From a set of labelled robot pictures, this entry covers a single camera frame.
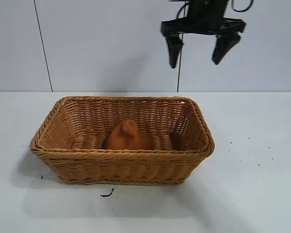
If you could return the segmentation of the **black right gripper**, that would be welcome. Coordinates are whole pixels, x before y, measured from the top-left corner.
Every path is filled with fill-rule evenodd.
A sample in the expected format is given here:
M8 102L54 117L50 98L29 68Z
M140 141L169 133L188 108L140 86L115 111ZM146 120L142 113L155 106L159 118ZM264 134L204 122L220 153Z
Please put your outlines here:
M246 23L241 19L225 18L226 0L190 0L185 17L163 21L161 33L166 36L169 65L176 68L178 57L184 45L183 33L218 35L212 54L212 61L219 65L224 56L237 45Z

